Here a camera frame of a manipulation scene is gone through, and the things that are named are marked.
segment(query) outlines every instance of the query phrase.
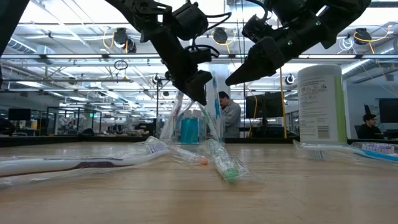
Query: gray shirt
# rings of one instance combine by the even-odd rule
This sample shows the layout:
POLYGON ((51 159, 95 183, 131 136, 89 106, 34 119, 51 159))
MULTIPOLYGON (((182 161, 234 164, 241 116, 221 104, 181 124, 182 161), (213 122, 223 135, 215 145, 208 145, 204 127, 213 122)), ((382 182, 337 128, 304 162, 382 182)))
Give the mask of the gray shirt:
POLYGON ((239 138, 239 126, 241 124, 241 107, 233 100, 223 109, 222 115, 225 123, 224 138, 239 138))

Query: black cap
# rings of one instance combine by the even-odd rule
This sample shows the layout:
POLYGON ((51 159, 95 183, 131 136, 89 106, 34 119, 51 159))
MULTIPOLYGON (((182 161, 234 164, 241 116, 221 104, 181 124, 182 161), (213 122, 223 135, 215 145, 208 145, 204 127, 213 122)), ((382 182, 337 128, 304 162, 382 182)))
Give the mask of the black cap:
POLYGON ((220 99, 223 99, 223 98, 229 99, 228 94, 226 94, 226 92, 224 92, 224 91, 218 92, 218 97, 219 97, 220 99))
POLYGON ((362 117, 362 119, 364 122, 366 122, 366 121, 370 121, 371 119, 373 119, 375 117, 376 117, 376 115, 374 115, 374 114, 366 114, 362 117))

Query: man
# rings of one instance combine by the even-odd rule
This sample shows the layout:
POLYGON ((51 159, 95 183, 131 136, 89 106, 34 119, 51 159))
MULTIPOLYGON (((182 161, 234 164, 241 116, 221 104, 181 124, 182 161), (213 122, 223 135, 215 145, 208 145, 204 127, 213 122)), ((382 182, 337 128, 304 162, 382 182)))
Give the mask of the man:
POLYGON ((383 135, 379 128, 376 127, 376 115, 366 114, 364 115, 364 124, 358 130, 359 139, 383 139, 383 135))
POLYGON ((239 125, 241 124, 241 107, 231 100, 224 91, 218 93, 222 115, 225 122, 225 138, 239 138, 239 125))

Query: wooden table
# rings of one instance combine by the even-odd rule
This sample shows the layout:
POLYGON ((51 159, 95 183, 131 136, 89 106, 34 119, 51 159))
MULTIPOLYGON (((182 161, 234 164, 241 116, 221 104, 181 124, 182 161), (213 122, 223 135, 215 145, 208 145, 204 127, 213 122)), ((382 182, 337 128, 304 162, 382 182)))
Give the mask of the wooden table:
MULTIPOLYGON (((0 156, 105 155, 128 146, 24 146, 2 148, 0 156)), ((288 144, 232 144, 227 149, 263 183, 227 184, 212 165, 183 166, 169 158, 111 172, 85 169, 0 179, 0 222, 398 223, 397 170, 299 159, 288 144)))

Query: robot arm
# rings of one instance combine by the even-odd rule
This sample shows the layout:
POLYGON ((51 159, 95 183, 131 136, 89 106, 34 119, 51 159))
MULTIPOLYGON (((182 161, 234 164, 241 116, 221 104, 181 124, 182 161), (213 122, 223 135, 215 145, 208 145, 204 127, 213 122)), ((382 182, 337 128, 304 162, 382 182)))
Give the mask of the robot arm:
POLYGON ((284 63, 321 42, 328 49, 339 32, 354 22, 371 0, 266 0, 282 27, 273 29, 266 16, 254 15, 243 27, 243 36, 256 43, 246 61, 227 80, 227 85, 272 76, 284 63))
POLYGON ((187 1, 172 12, 170 6, 153 0, 106 1, 141 33, 141 42, 153 44, 169 70, 166 77, 173 85, 194 101, 206 105, 204 85, 212 76, 210 72, 198 71, 198 64, 210 62, 214 54, 210 48, 183 48, 178 39, 196 39, 208 30, 207 16, 198 4, 187 1), (162 22, 158 21, 159 15, 163 16, 162 22))

